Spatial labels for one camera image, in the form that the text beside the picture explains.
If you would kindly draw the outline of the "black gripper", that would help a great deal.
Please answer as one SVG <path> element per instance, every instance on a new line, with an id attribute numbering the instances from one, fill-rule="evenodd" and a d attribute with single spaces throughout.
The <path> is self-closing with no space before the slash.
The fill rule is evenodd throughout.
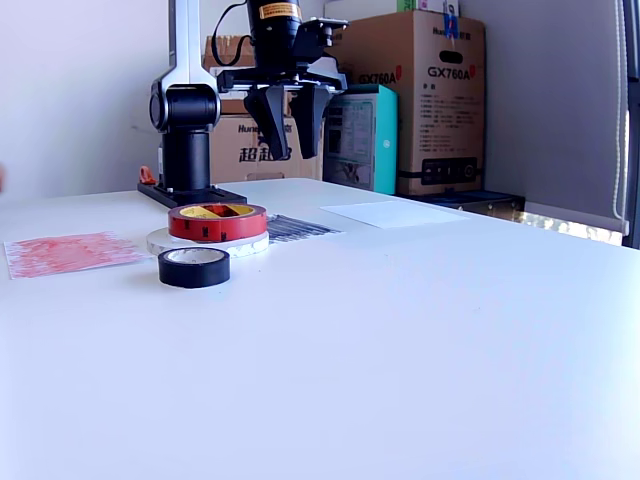
<path id="1" fill-rule="evenodd" d="M 331 92 L 346 90 L 346 75 L 338 71 L 334 57 L 323 56 L 309 65 L 287 71 L 226 67 L 217 74 L 217 87 L 219 92 L 249 91 L 244 99 L 245 108 L 256 122 L 274 160 L 282 160 L 288 155 L 285 90 L 299 90 L 290 102 L 290 110 L 296 123 L 301 155 L 310 159 L 318 155 L 324 112 L 332 98 Z"/>

